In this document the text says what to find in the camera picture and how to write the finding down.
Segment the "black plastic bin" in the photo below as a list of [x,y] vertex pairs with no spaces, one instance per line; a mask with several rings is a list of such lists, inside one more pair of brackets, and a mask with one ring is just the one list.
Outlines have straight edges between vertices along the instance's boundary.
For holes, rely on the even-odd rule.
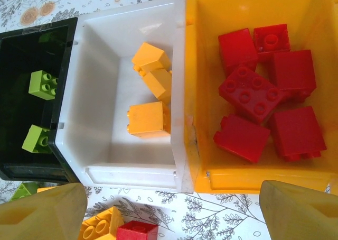
[[[0,177],[4,180],[78,182],[55,145],[77,18],[0,34]],[[58,77],[54,100],[28,94],[31,73]],[[23,150],[31,125],[50,129],[53,154]]]

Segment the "yellow lego brick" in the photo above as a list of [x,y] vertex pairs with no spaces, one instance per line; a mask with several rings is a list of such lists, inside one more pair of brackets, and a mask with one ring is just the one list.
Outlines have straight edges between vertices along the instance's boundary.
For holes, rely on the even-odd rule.
[[153,70],[143,76],[142,79],[159,101],[166,105],[170,104],[172,75],[168,71],[165,69]]
[[161,50],[148,43],[143,43],[132,59],[134,70],[138,71],[141,76],[146,73],[164,68],[166,70],[171,66],[170,59],[164,50]]
[[123,224],[121,212],[109,208],[82,223],[78,240],[116,240],[117,228]]
[[57,187],[57,186],[38,188],[38,189],[37,189],[37,193],[42,192],[42,191],[47,191],[47,190],[53,189],[53,188],[55,188],[55,187]]
[[169,136],[171,131],[170,110],[161,101],[132,105],[127,113],[127,131],[136,137],[151,138]]

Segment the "green lego brick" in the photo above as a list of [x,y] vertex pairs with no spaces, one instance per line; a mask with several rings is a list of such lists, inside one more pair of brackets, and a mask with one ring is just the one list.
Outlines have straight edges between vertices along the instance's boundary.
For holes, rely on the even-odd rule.
[[38,185],[36,183],[22,183],[11,197],[10,201],[21,199],[37,192]]
[[44,33],[39,37],[39,43],[54,43],[59,47],[65,46],[65,41],[61,40],[62,34],[59,31]]
[[48,133],[48,129],[32,125],[23,142],[22,148],[31,153],[52,153],[48,147]]
[[45,100],[55,98],[57,91],[58,79],[49,73],[40,70],[31,74],[30,88],[28,93]]

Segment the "orange flower print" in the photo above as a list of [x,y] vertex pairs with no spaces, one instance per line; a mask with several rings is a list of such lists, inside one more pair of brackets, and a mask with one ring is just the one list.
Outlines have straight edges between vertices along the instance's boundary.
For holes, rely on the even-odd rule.
[[37,15],[39,14],[39,10],[36,7],[28,8],[20,18],[20,22],[23,26],[29,26],[33,22],[35,22]]
[[48,3],[44,3],[44,5],[40,8],[40,15],[45,16],[53,12],[55,8],[55,2],[49,1]]

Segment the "yellow plastic bin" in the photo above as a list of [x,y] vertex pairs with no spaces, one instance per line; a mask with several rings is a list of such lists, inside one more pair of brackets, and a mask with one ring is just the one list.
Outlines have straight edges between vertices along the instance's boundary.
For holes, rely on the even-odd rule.
[[[338,0],[187,0],[185,146],[197,192],[258,193],[264,180],[279,180],[338,193]],[[311,49],[317,89],[312,105],[327,150],[313,160],[284,162],[272,140],[257,164],[216,147],[214,133],[233,107],[218,95],[224,81],[218,35],[286,23],[292,50]],[[266,76],[262,66],[257,70]]]

